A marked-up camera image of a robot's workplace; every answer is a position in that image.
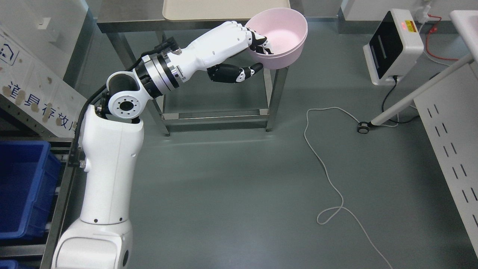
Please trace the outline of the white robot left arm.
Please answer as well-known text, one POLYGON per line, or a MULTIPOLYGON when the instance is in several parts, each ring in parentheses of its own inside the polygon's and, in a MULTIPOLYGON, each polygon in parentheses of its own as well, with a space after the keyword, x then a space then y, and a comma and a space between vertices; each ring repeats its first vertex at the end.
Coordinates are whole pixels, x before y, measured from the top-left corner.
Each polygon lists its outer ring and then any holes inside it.
POLYGON ((68 164, 87 174, 80 216, 56 244, 53 269, 126 269, 133 248, 129 218, 134 169, 145 129, 139 118, 148 101, 178 84, 173 37, 143 52, 125 71, 110 75, 84 104, 68 164))

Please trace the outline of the black white robotic hand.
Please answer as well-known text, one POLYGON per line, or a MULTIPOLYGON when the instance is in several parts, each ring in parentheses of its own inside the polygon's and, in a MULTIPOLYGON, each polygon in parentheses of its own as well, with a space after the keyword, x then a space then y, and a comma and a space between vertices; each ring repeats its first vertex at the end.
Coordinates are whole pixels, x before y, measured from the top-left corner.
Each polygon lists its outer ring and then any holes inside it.
POLYGON ((198 70, 208 73, 210 80, 241 83, 263 68, 256 63, 249 67, 225 64, 224 61, 246 49, 272 55, 273 47, 266 36, 236 21, 226 21, 192 41, 181 53, 167 54, 181 81, 188 81, 198 70))

